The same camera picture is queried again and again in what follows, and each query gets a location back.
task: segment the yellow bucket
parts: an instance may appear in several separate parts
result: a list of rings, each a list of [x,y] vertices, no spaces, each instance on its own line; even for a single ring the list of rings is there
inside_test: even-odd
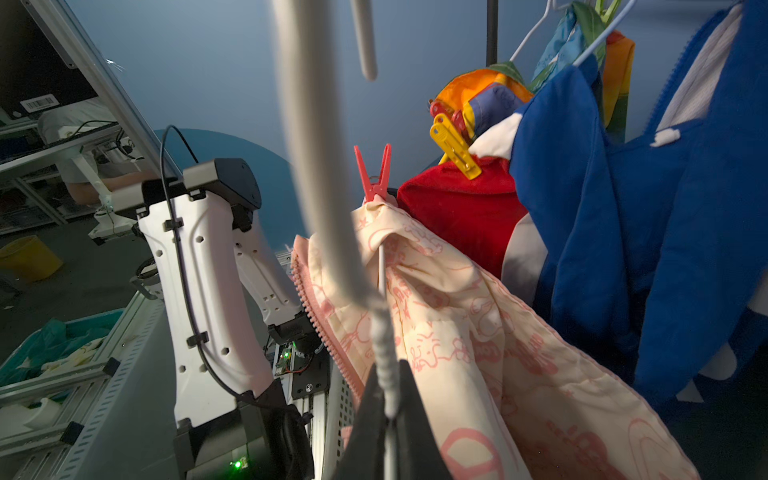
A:
[[[0,268],[13,270],[27,282],[48,278],[63,264],[37,235],[13,240],[0,248]]]

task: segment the white pipe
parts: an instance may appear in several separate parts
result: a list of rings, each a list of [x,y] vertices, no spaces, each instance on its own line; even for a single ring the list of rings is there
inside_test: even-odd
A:
[[[379,293],[386,299],[386,256],[384,255],[384,242],[379,245]],[[392,327],[392,320],[389,320],[389,325]],[[392,425],[388,425],[388,428],[384,434],[384,479],[383,480],[395,480],[397,478],[397,441],[395,437],[395,429]]]
[[[379,69],[376,66],[376,46],[373,42],[373,15],[370,0],[350,0],[355,19],[357,51],[360,55],[362,75],[368,81],[376,80]]]
[[[283,129],[302,215],[316,232],[339,288],[371,313],[372,349],[384,393],[384,413],[394,419],[400,404],[395,333],[389,304],[364,275],[347,210],[348,176],[328,0],[273,0],[272,8]]]
[[[614,18],[611,24],[607,26],[605,30],[603,30],[603,33],[601,33],[600,36],[598,36],[595,39],[595,41],[592,42],[592,45],[587,47],[587,49],[584,50],[584,52],[581,55],[579,55],[576,61],[574,61],[575,67],[578,67],[579,65],[584,63],[584,60],[586,60],[587,58],[589,58],[590,55],[592,55],[592,52],[595,51],[595,49],[600,45],[600,43],[605,41],[605,39],[608,38],[608,36],[613,32],[613,30],[616,30],[616,27],[619,26],[622,20],[624,20],[624,17],[627,16],[627,14],[632,9],[632,7],[634,7],[635,3],[637,3],[637,0],[629,0],[629,3],[627,3],[627,6],[624,7],[624,10],[622,10],[619,13],[619,15],[616,15],[616,18]]]

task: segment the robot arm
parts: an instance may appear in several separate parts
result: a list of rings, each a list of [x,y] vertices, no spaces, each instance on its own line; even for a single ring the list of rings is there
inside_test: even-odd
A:
[[[242,159],[215,159],[187,168],[168,190],[175,219],[161,180],[117,190],[113,202],[118,214],[138,219],[163,287],[181,478],[241,478],[228,475],[257,459],[265,478],[312,478],[304,421],[273,378],[240,287],[270,332],[286,335],[278,343],[314,333],[261,232],[256,180]]]

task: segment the white hanger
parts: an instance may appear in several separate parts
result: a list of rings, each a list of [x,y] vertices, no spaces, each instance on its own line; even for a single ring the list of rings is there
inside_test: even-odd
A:
[[[611,22],[609,26],[606,27],[606,29],[603,31],[603,33],[600,34],[593,42],[592,45],[588,46],[584,52],[579,55],[579,57],[574,61],[574,66],[578,67],[582,63],[584,63],[584,60],[586,60],[590,55],[592,55],[592,52],[595,51],[595,49],[598,47],[600,43],[605,41],[606,38],[613,32],[613,30],[616,30],[616,27],[621,23],[622,20],[624,20],[624,17],[627,16],[629,11],[634,7],[634,4],[637,3],[637,0],[629,0],[629,3],[627,3],[627,6],[624,7],[624,10],[619,12],[618,15],[616,15],[616,18]]]
[[[531,31],[527,33],[525,38],[523,38],[523,41],[520,42],[518,49],[515,50],[515,53],[512,54],[512,56],[509,58],[509,61],[515,61],[515,59],[518,57],[518,54],[520,53],[520,50],[523,49],[523,45],[528,43],[528,39],[531,37],[531,35],[533,35],[533,32],[536,31],[539,27],[541,27],[541,24],[544,23],[544,20],[547,19],[547,17],[553,10],[562,10],[563,8],[566,8],[568,7],[568,5],[571,4],[569,2],[566,5],[557,6],[556,3],[557,2],[555,0],[547,0],[547,6],[544,9],[544,16],[541,17],[541,19],[538,22],[536,22],[536,25],[534,25],[533,28],[531,28]]]

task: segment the yellow clothespin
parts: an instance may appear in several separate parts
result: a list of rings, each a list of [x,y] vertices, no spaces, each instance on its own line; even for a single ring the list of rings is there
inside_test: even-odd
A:
[[[482,173],[469,153],[469,146],[445,114],[435,117],[435,124],[430,128],[429,136],[445,152],[440,160],[441,164],[447,160],[452,161],[469,180]]]

